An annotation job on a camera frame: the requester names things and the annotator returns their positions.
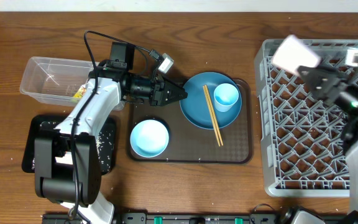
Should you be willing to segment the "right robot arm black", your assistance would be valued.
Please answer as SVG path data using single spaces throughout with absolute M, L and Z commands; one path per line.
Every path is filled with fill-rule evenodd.
M 340 223 L 358 223 L 358 87 L 327 67 L 300 66 L 297 72 L 315 99 L 336 105 L 347 114 L 341 140 L 349 171 L 350 211 Z

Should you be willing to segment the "yellow snack wrapper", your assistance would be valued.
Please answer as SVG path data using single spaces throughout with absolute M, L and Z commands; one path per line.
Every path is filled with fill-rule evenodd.
M 75 99 L 81 99 L 86 92 L 85 87 L 80 87 L 77 92 L 73 95 Z

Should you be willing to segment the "light blue bowl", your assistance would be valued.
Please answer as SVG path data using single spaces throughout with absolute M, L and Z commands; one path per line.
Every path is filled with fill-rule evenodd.
M 131 131 L 132 150 L 145 158 L 156 157 L 166 150 L 170 137 L 167 127 L 155 119 L 141 121 Z

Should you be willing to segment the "pink cup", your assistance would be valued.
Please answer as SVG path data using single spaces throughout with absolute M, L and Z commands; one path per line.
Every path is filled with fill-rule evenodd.
M 295 35 L 286 37 L 272 57 L 274 66 L 298 77 L 300 76 L 298 73 L 300 66 L 315 68 L 320 61 L 321 57 Z

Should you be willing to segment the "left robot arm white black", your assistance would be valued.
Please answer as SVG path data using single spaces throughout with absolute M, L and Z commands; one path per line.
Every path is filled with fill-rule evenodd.
M 35 192 L 69 209 L 71 220 L 112 223 L 114 206 L 102 195 L 97 137 L 123 98 L 146 98 L 165 106 L 187 97 L 184 88 L 154 70 L 150 79 L 130 72 L 126 62 L 103 60 L 89 73 L 86 93 L 53 130 L 34 139 Z

